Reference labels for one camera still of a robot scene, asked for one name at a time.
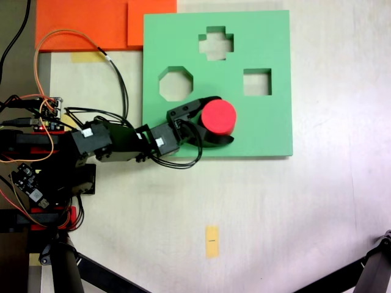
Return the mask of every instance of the green shape sorter board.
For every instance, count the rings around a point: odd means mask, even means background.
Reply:
[[[208,32],[225,31],[233,52],[208,60],[199,41]],[[159,82],[172,70],[192,77],[183,101],[167,101]],[[246,96],[244,74],[267,73],[268,95]],[[288,11],[178,13],[146,15],[144,21],[143,123],[166,121],[166,112],[198,98],[221,96],[238,114],[231,145],[204,149],[204,156],[291,156],[290,29]],[[183,145],[179,157],[194,157]]]

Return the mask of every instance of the cross-shaped hole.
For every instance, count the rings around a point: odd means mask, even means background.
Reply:
[[[208,26],[198,39],[200,53],[209,61],[225,60],[227,53],[233,52],[233,34],[226,34],[225,26]]]

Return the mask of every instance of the table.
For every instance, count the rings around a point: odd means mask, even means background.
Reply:
[[[71,233],[80,252],[152,292],[293,292],[390,228],[391,2],[178,0],[179,12],[266,9],[291,16],[293,157],[204,159],[187,171],[98,163],[97,194]],[[140,125],[142,53],[110,56]],[[51,55],[50,95],[120,110],[109,65],[70,53]],[[219,227],[218,258],[205,257],[207,225]],[[52,288],[44,267],[42,292]]]

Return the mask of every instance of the orange foam sheet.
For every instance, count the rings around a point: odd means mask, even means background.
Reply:
[[[176,0],[37,0],[35,45],[56,29],[76,29],[101,48],[142,49],[144,14],[175,13]],[[59,34],[41,51],[91,51],[94,46],[74,34]]]
[[[144,15],[176,13],[177,0],[129,0],[128,47],[142,50],[144,44]]]

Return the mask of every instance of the yellow sticky note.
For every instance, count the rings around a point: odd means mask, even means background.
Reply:
[[[72,63],[97,63],[104,62],[104,55],[101,52],[72,52]]]
[[[29,260],[30,260],[29,265],[31,267],[36,267],[41,265],[41,263],[39,262],[39,253],[30,253]]]
[[[206,226],[205,239],[206,239],[206,257],[217,258],[220,254],[219,227]]]
[[[73,119],[71,117],[69,117],[67,114],[63,114],[61,116],[61,121],[66,123],[69,126],[73,126],[74,128],[78,127],[78,125],[73,121]],[[66,126],[65,131],[69,131],[69,130],[72,130],[72,129],[70,129],[69,127]]]

